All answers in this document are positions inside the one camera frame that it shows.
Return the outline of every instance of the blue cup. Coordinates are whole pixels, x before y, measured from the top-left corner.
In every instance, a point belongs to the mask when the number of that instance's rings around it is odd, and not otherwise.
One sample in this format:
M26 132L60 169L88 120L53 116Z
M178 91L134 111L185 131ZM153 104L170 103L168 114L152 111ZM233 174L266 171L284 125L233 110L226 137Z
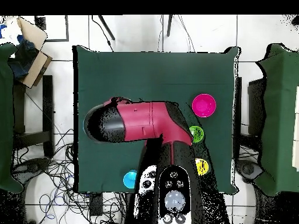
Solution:
M130 170L126 175L124 176L124 185L129 189L134 189L135 187L135 181L136 181L136 170Z

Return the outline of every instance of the green tablecloth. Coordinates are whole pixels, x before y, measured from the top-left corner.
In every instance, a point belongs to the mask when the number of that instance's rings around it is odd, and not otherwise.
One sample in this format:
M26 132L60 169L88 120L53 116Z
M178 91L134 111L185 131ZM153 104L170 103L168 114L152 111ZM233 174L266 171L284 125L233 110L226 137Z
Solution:
M266 172L256 184L272 196L280 191L299 192L299 172L292 167L299 53L287 51L280 44L269 45L268 50L266 58L258 62L267 81L260 160Z
M13 72L7 61L17 48L0 45L0 189L20 193L22 185L11 177L13 157Z
M113 96L134 102L172 101L189 124L198 125L188 105L201 94L211 94L215 113L201 118L206 146L218 189L232 194L232 106L234 58L238 48L227 53L91 52L77 46L78 56L78 160L79 191L122 192L123 176L137 169L144 141L98 144L82 129L87 112ZM194 144L196 156L200 144Z

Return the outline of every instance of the pink bowl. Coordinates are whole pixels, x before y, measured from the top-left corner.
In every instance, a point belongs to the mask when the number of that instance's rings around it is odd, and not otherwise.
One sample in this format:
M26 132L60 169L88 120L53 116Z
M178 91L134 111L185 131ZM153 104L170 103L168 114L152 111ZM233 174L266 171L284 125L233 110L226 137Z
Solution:
M195 115L206 118L211 116L216 109L216 101L209 94L203 93L196 96L192 102L192 110Z

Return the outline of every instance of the black wire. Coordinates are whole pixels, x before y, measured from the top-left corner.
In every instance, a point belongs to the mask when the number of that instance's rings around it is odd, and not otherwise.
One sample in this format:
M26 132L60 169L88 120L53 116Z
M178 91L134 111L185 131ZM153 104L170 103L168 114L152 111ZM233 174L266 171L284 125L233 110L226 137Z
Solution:
M188 40L187 40L188 52L190 53L191 52L190 37L189 36L187 36L187 37L188 37Z
M253 157L255 160L257 160L256 155L259 155L258 153L252 154L250 152L247 151L247 149L243 148L242 146L240 146L241 149L243 149L246 153L241 153L239 154L239 158L248 158L248 157Z
M240 146L241 149L243 150L252 150L251 148L247 148L247 147L244 147L244 146Z
M161 32L160 32L160 34L159 34L159 40L158 40L158 51L159 51L159 43L160 43L160 37L161 37L161 33L162 33L162 30L161 30Z
M164 52L164 15L162 15L162 52Z
M190 37L190 35L189 35L188 31L187 31L187 28L186 28L186 26L185 26L185 24L184 24L182 15L180 15L180 16L178 15L178 18L180 19L180 22L182 23L183 28L184 28L184 30L186 31L187 35L188 35L188 38L190 38L190 40L191 40L191 44L192 44L192 47L193 47L193 50L194 50L194 52L195 52L195 49L194 49L194 45L193 45L192 39L191 39L191 37Z
M27 94L27 96L43 112L43 114L51 122L53 122L49 118L49 116L46 113L44 113L44 111L34 102L34 100L28 94ZM69 133L70 131L74 131L74 130L73 129L69 129L64 135L62 135L60 133L59 129L57 128L57 126L54 123L53 123L53 125L56 127L57 131L59 132L59 134L61 136L61 138L59 139L59 141L57 142L57 144L54 145L54 146L56 147L60 143L61 140L63 141L63 145L61 147L59 147L59 148L56 149L56 151L54 152L53 157L61 149L64 149L65 150L65 160L62 160L62 161L58 162L57 160L54 160L53 158L51 158L51 160L49 161L48 166L46 168L46 171L44 171L44 173L46 175L48 175L49 178L51 179L51 181L53 182L53 184L55 186L55 189L53 191L55 191L55 193L54 193L54 198L52 200L51 200L51 196L52 195L48 196L47 194L44 194L44 195L42 195L40 197L40 200L41 200L42 197L47 196L48 199L49 199L49 203L47 204L47 210L45 210L45 211L41 208L41 203L40 203L40 208L45 213L45 216L39 222L39 224L42 224L43 221L45 220L45 218L48 218L48 216L49 216L48 212L49 212L49 210L51 209L51 207L53 205L61 205L61 204L57 204L57 202L56 202L57 198L62 198L62 200L63 200L63 204L62 205L67 206L67 210L66 210L65 214L70 209L72 212L74 212L76 214L81 214L89 222L89 224L98 224L98 223L93 223L91 221L90 217L88 219L84 215L84 211L87 211L87 215L89 214L89 198L86 196L86 194L80 194L80 193L73 192L72 185L70 185L69 182L68 182L69 178L74 178L74 173L72 171L70 171L70 169L68 168L69 165L74 165L74 161L73 161L73 157L74 157L74 144L73 143L65 144L64 137L66 136L67 133ZM22 161L25 160L25 159L22 159L22 157L25 154L27 154L28 151L29 151L29 149L27 149L26 153L24 153L19 158L18 150L17 150L16 160L19 163L18 166L22 165L22 163L23 163ZM101 223L103 223L103 224L107 224L107 223L119 224L119 223L116 223L113 218L115 217L115 213L116 212L120 212L121 213L121 224L122 224L123 218L125 216L124 205L120 202L120 206L117 206L117 207L118 207L118 211L110 212L109 214L104 213L105 216L108 216L109 220L108 221L101 221Z
M93 19L93 15L91 16L91 20L92 20L94 23L96 23L96 24L101 28L101 30L102 30L104 36L106 37L108 46L110 46L111 50L113 51L112 46L111 46L111 42L108 40L108 38L107 38L107 36L105 35L105 32L104 32L104 30L102 29L102 27L100 26L100 24L99 24L98 22L96 22L96 21Z

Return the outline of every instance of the white tile floor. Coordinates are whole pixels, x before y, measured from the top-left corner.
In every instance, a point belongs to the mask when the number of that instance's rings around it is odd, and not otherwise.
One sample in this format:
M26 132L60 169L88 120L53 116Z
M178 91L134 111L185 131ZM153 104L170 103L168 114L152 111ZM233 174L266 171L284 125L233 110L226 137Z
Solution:
M160 15L124 15L104 16L104 19L116 37L112 47L120 51L157 51L158 39L161 31ZM183 15L183 21L192 38L195 51L210 53L224 52L232 46L241 48L239 57L238 76L242 77L242 123L248 123L248 96L247 85L250 81L261 78L262 72L255 61L265 56L267 45L270 43L283 43L292 50L299 49L298 28L291 25L294 16L285 15ZM33 21L32 16L25 19ZM189 50L187 34L176 15L172 22L171 35L166 36L168 15L164 15L164 51L182 52ZM73 128L73 71L72 71L72 45L82 45L94 51L111 51L107 41L98 25L91 16L69 16L69 42L45 43L42 51L53 57L53 61L46 70L46 75L53 76L54 83L54 119L55 140L60 139L60 133ZM162 38L159 51L162 50ZM42 106L42 87L28 89L27 93ZM41 112L26 98L25 123L27 131L41 130ZM241 131L247 133L246 126ZM65 143L73 141L72 135L66 135ZM55 158L63 159L61 152ZM41 147L30 147L27 158L43 157ZM245 184L241 176L235 175L235 184L239 192L234 196L224 195L228 215L232 224L253 224L255 217L255 194L253 187ZM34 178L27 189L26 207L30 219L40 221L44 218L43 211L46 206L39 206L40 196L51 193L53 182L45 174ZM57 219L65 213L65 206L54 206L48 214L56 214ZM56 219L49 219L43 224L57 224ZM68 211L60 224L88 224L84 217Z

